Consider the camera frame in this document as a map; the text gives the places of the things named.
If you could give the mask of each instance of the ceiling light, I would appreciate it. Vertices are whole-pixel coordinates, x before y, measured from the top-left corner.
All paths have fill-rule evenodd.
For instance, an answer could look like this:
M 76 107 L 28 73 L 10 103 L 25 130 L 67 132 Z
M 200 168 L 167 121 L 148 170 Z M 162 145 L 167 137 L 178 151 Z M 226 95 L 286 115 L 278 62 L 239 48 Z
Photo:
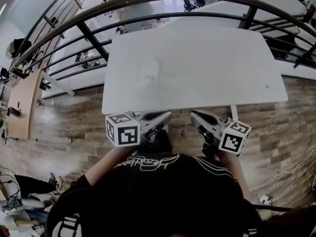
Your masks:
M 2 6 L 2 9 L 0 10 L 0 16 L 3 13 L 5 7 L 6 7 L 6 4 L 4 6 Z

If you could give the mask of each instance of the dark hair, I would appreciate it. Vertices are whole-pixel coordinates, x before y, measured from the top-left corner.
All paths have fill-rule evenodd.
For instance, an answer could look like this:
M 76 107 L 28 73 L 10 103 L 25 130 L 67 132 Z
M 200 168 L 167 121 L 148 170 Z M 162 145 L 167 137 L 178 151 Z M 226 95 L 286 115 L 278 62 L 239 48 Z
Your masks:
M 316 19 L 312 18 L 311 25 L 315 28 L 316 27 Z
M 2 225 L 0 225 L 0 237 L 6 237 L 6 236 L 4 235 L 3 230 L 2 230 Z

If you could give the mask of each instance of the wooden floor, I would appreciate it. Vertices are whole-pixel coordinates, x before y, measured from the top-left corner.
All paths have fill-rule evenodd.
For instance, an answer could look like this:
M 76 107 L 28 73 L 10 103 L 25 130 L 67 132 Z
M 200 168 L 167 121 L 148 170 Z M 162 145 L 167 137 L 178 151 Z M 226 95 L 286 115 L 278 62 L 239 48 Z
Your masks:
M 291 171 L 316 149 L 316 82 L 284 78 L 288 102 L 237 108 L 239 119 L 253 127 L 247 146 L 239 157 L 250 188 L 265 183 L 282 171 Z M 79 91 L 74 97 L 59 96 L 43 102 L 36 110 L 34 128 L 45 136 L 68 137 L 71 144 L 9 139 L 0 148 L 0 165 L 39 179 L 50 172 L 62 176 L 63 189 L 85 173 L 112 147 L 106 138 L 101 113 L 103 88 Z M 227 118 L 229 107 L 206 108 Z M 203 137 L 190 124 L 190 110 L 174 111 L 169 137 L 175 153 L 201 155 Z M 310 159 L 293 174 L 283 174 L 252 191 L 254 203 L 262 194 L 276 199 L 314 161 Z M 273 205 L 302 206 L 312 199 L 313 165 Z

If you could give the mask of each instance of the electrical outlet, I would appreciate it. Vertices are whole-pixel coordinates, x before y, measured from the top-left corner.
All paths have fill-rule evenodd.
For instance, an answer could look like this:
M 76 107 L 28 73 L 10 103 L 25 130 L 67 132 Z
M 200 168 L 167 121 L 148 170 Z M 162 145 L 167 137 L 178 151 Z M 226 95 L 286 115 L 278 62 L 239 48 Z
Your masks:
M 269 203 L 271 203 L 271 199 L 267 197 L 266 195 L 262 195 L 259 198 L 259 201 L 261 202 L 262 205 L 268 205 Z

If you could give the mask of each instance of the hand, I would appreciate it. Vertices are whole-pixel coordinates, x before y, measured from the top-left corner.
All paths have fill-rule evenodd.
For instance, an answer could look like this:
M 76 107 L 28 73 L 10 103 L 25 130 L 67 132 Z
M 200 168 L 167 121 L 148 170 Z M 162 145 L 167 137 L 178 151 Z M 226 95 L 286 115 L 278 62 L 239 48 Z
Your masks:
M 38 220 L 32 220 L 33 225 L 38 226 L 40 223 L 38 222 Z

